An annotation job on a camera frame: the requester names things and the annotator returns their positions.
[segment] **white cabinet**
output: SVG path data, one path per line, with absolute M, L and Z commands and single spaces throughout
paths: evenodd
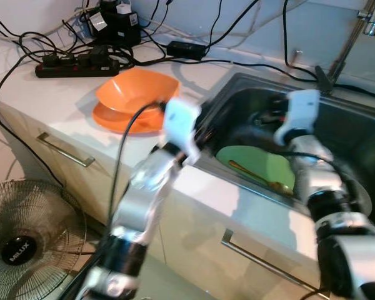
M 64 183 L 65 188 L 76 197 L 85 213 L 105 224 L 115 162 L 106 157 L 94 156 L 94 161 L 90 165 L 82 166 L 80 163 L 86 162 L 90 157 L 86 151 L 74 147 L 52 134 L 44 134 L 47 130 L 44 125 L 36 124 L 32 119 L 11 108 L 1 109 L 0 112 L 12 130 L 44 160 L 56 177 Z M 43 140 L 44 144 L 38 141 L 38 137 Z M 80 163 L 65 156 L 68 154 Z M 118 179 L 115 199 L 119 200 L 128 183 L 129 170 L 122 167 Z M 149 254 L 164 262 L 159 227 L 150 246 Z
M 208 207 L 174 192 L 166 201 L 161 221 L 167 265 L 219 300 L 298 300 L 308 291 L 264 269 L 222 245 L 227 221 Z M 226 244 L 319 287 L 316 266 L 302 267 L 238 231 Z

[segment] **stainless steel sink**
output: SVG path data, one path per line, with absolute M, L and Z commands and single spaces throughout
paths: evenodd
M 278 194 L 215 159 L 219 150 L 230 145 L 285 150 L 273 143 L 275 124 L 257 125 L 252 116 L 264 109 L 272 97 L 295 89 L 236 74 L 205 107 L 208 113 L 200 124 L 207 136 L 207 147 L 196 167 L 261 194 L 269 201 L 307 214 L 298 200 Z M 335 97 L 322 97 L 315 135 L 333 152 L 335 162 L 344 172 L 366 189 L 372 200 L 369 218 L 375 224 L 375 109 Z

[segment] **kitchen counter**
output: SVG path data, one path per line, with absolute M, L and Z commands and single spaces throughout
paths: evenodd
M 138 59 L 152 59 L 158 53 L 152 47 L 137 48 Z M 181 82 L 182 98 L 202 102 L 214 97 L 237 72 L 280 81 L 282 76 L 264 69 L 248 69 L 232 64 L 185 65 L 175 62 L 156 64 L 148 69 L 170 75 Z M 0 92 L 0 108 L 10 107 L 44 124 L 49 134 L 86 153 L 116 157 L 120 134 L 98 126 L 91 113 L 98 100 L 96 89 L 108 78 L 38 79 L 34 64 L 17 68 Z M 314 88 L 292 79 L 284 83 L 299 88 Z M 375 107 L 375 99 L 353 92 L 335 91 L 334 96 Z M 127 139 L 122 164 L 132 168 L 144 159 L 162 136 L 145 134 Z M 313 222 L 306 216 L 253 192 L 212 176 L 195 167 L 185 167 L 174 189 L 195 199 L 212 212 L 221 214 L 240 230 L 300 263 L 316 261 L 316 237 Z

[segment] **drawer handle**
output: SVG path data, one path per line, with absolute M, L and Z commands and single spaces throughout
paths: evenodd
M 80 164 L 81 166 L 87 168 L 89 167 L 94 161 L 94 157 L 89 156 L 84 161 L 82 159 L 77 158 L 76 156 L 73 156 L 72 154 L 62 150 L 61 148 L 58 148 L 57 146 L 51 144 L 50 142 L 47 142 L 46 139 L 49 137 L 49 134 L 44 132 L 40 136 L 38 136 L 36 139 L 44 144 L 45 146 L 49 147 L 50 149 L 56 151 L 57 153 L 65 156 L 66 158 L 69 158 L 70 160 L 74 161 L 77 164 Z
M 228 247 L 229 249 L 239 253 L 240 255 L 244 256 L 245 258 L 250 259 L 251 261 L 255 262 L 256 264 L 259 264 L 263 268 L 267 269 L 268 271 L 271 271 L 272 273 L 278 275 L 279 277 L 282 277 L 283 279 L 290 281 L 291 283 L 294 283 L 298 286 L 301 286 L 302 288 L 307 289 L 310 292 L 314 292 L 314 291 L 318 290 L 315 287 L 313 287 L 312 285 L 300 280 L 297 277 L 294 277 L 293 275 L 290 275 L 289 273 L 283 271 L 282 269 L 279 269 L 278 267 L 270 264 L 269 262 L 261 259 L 258 256 L 253 255 L 250 252 L 247 252 L 243 248 L 234 244 L 233 242 L 231 242 L 232 235 L 233 235 L 233 231 L 231 231 L 230 229 L 227 229 L 224 233 L 224 236 L 222 237 L 221 244 Z M 325 294 L 318 293 L 317 295 L 319 297 L 325 299 L 325 300 L 329 300 L 329 297 Z

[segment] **electric fan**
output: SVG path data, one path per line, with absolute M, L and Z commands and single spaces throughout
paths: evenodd
M 0 183 L 0 299 L 46 297 L 72 271 L 85 238 L 84 214 L 62 188 Z

